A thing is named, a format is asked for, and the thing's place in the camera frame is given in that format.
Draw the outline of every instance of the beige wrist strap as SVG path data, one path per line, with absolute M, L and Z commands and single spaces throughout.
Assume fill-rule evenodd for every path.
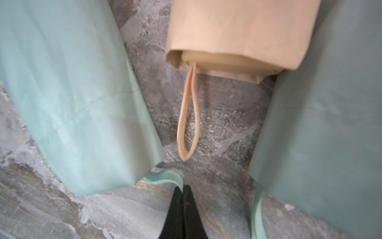
M 186 130 L 186 121 L 187 121 L 188 104 L 190 101 L 190 94 L 192 94 L 192 101 L 193 101 L 194 114 L 195 114 L 195 133 L 194 133 L 194 140 L 192 142 L 190 151 L 187 151 L 185 147 L 185 130 Z M 178 130 L 176 132 L 176 141 L 178 143 L 178 151 L 179 151 L 180 158 L 183 161 L 188 160 L 191 157 L 191 155 L 194 153 L 197 143 L 199 141 L 199 137 L 200 137 L 200 111 L 199 111 L 199 99 L 197 96 L 196 63 L 192 63 L 190 65 L 190 69 L 188 70 L 187 77 L 186 77 L 182 106 L 180 108 Z

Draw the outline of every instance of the concrete floor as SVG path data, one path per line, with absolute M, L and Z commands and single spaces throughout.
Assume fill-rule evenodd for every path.
M 210 239 L 250 238 L 255 183 L 247 168 L 275 78 L 255 85 L 200 75 L 201 140 L 184 163 L 176 126 L 186 73 L 163 61 L 171 0 L 109 3 L 165 148 L 166 159 L 158 167 L 177 171 L 191 185 Z M 137 184 L 89 197 L 73 195 L 45 164 L 2 86 L 0 189 L 0 229 L 19 239 L 154 239 L 173 192 L 172 185 Z M 270 197 L 263 200 L 262 212 L 269 239 L 349 238 Z

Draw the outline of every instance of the seam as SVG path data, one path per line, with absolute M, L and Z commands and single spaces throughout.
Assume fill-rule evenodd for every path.
M 136 91 L 139 91 L 139 88 L 138 89 L 135 89 L 135 90 L 132 90 L 132 91 L 124 91 L 124 90 L 121 90 L 121 91 L 118 91 L 114 94 L 109 94 L 109 95 L 105 95 L 105 96 L 101 96 L 95 100 L 92 100 L 91 102 L 89 102 L 87 105 L 85 105 L 84 107 L 82 107 L 81 109 L 79 109 L 77 112 L 75 112 L 72 117 L 70 117 L 68 120 L 66 120 L 65 122 L 63 122 L 61 125 L 57 126 L 56 128 L 54 128 L 53 130 L 51 130 L 49 133 L 47 133 L 46 135 L 44 135 L 41 139 L 39 139 L 36 143 L 39 144 L 42 140 L 44 140 L 46 137 L 48 137 L 49 135 L 53 134 L 54 132 L 56 132 L 59 128 L 63 127 L 64 125 L 66 125 L 67 123 L 69 123 L 70 121 L 73 121 L 79 113 L 85 111 L 86 109 L 88 109 L 92 104 L 96 103 L 96 102 L 99 102 L 99 101 L 102 101 L 106 98 L 109 98 L 109 97 L 114 97 L 114 96 L 117 96 L 117 95 L 120 95 L 120 94 L 123 94 L 123 93 L 133 93 L 133 92 L 136 92 Z

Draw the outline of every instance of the mint green strap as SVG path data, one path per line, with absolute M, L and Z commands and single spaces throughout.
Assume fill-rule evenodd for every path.
M 162 172 L 149 172 L 141 179 L 145 184 L 155 185 L 155 184 L 175 184 L 183 192 L 183 180 L 175 172 L 171 170 L 164 170 Z
M 265 190 L 258 184 L 255 193 L 255 206 L 251 215 L 252 239 L 267 239 L 261 216 L 261 201 L 265 195 Z

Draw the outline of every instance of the umbrella strap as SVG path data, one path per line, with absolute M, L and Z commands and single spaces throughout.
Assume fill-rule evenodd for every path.
M 251 236 L 252 239 L 267 239 L 261 216 L 261 201 L 265 195 L 265 190 L 259 184 L 256 186 L 255 205 L 251 215 Z
M 188 113 L 189 99 L 192 95 L 194 114 L 195 114 L 195 133 L 194 140 L 192 142 L 190 151 L 187 151 L 185 147 L 185 130 Z M 196 63 L 190 65 L 190 69 L 187 73 L 185 89 L 183 93 L 182 106 L 180 108 L 178 130 L 176 132 L 176 141 L 178 144 L 178 151 L 180 158 L 183 161 L 188 160 L 194 153 L 197 143 L 200 137 L 200 110 L 199 99 L 197 96 L 197 78 L 196 78 Z
M 142 179 L 142 182 L 149 185 L 175 184 L 183 192 L 183 179 L 174 171 L 163 170 L 161 172 L 149 172 Z

